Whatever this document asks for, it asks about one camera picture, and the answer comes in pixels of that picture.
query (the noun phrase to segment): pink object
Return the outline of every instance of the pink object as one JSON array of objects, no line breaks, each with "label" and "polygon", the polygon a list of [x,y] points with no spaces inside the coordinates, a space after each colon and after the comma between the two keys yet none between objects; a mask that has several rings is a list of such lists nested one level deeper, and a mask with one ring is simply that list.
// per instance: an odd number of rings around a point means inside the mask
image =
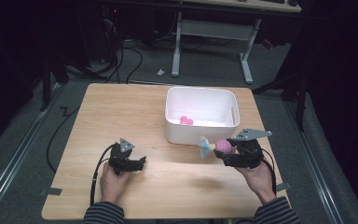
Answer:
[{"label": "pink object", "polygon": [[192,119],[188,119],[186,116],[182,116],[182,117],[180,118],[180,124],[193,125],[193,120],[192,120]]},{"label": "pink object", "polygon": [[220,139],[220,140],[217,140],[215,144],[216,144],[216,149],[215,150],[218,150],[218,151],[223,152],[225,154],[230,154],[231,153],[232,147],[231,147],[231,144],[228,142],[228,140]]}]

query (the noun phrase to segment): light blue object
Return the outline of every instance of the light blue object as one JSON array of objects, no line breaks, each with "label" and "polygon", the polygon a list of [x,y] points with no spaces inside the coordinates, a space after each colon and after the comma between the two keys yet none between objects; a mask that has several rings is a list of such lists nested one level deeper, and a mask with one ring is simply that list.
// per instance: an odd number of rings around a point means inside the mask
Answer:
[{"label": "light blue object", "polygon": [[200,141],[199,146],[202,147],[201,149],[201,157],[204,159],[206,156],[208,156],[209,152],[211,151],[211,147],[209,146],[207,139],[202,139]]}]

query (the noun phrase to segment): person's left hand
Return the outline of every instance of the person's left hand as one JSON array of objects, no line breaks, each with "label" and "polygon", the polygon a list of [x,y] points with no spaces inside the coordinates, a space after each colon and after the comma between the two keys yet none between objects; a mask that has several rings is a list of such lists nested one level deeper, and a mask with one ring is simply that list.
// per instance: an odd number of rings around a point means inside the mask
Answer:
[{"label": "person's left hand", "polygon": [[106,162],[103,165],[103,175],[100,178],[102,202],[116,203],[123,194],[130,179],[131,172],[121,172],[116,175],[113,168]]}]

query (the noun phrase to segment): metal rail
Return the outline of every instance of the metal rail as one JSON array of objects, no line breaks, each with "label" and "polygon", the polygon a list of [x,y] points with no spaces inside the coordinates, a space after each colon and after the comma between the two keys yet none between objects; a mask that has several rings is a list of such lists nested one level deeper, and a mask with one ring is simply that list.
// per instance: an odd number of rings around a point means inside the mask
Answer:
[{"label": "metal rail", "polygon": [[16,173],[19,171],[25,157],[27,156],[28,152],[31,149],[32,143],[34,141],[34,137],[37,135],[43,120],[46,117],[46,114],[50,110],[51,106],[58,98],[60,93],[62,92],[63,86],[56,84],[53,88],[53,98],[50,104],[46,107],[45,110],[40,111],[39,115],[36,117],[34,123],[32,124],[31,128],[29,129],[28,133],[22,139],[19,147],[17,148],[13,158],[10,160],[9,164],[7,165],[5,171],[0,176],[0,202],[4,197],[8,187],[10,186],[11,182],[13,181]]},{"label": "metal rail", "polygon": [[303,156],[308,165],[308,168],[310,169],[310,175],[313,179],[313,182],[315,183],[315,187],[319,193],[319,196],[321,197],[322,204],[324,205],[324,209],[328,215],[328,218],[330,219],[330,222],[339,224],[343,223],[330,188],[327,186],[324,180],[324,176],[322,175],[322,172],[319,169],[315,158],[313,157],[307,137],[298,129],[298,125],[296,124],[296,110],[294,109],[294,106],[288,102],[283,102],[283,106],[291,117],[290,120],[293,126],[296,128],[297,137],[302,145]]}]

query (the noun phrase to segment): wooden table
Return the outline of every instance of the wooden table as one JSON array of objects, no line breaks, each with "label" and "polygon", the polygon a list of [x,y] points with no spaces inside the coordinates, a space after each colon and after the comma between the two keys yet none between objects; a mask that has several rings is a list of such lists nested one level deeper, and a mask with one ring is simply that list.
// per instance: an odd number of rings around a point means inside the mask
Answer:
[{"label": "wooden table", "polygon": [[[260,201],[234,168],[226,167],[213,153],[202,159],[198,146],[167,141],[164,112],[169,88],[89,85],[51,185],[62,189],[62,193],[47,197],[43,218],[83,218],[90,205],[91,179],[98,159],[120,137],[135,145],[132,160],[147,157],[143,171],[133,173],[118,202],[126,218],[225,218],[255,214]],[[237,97],[241,124],[235,133],[244,127],[264,130],[249,89],[222,89]],[[260,138],[259,143],[273,155],[267,137]],[[276,176],[277,183],[281,183],[277,167]],[[284,191],[278,194],[287,196]],[[97,185],[95,201],[100,199]]]}]

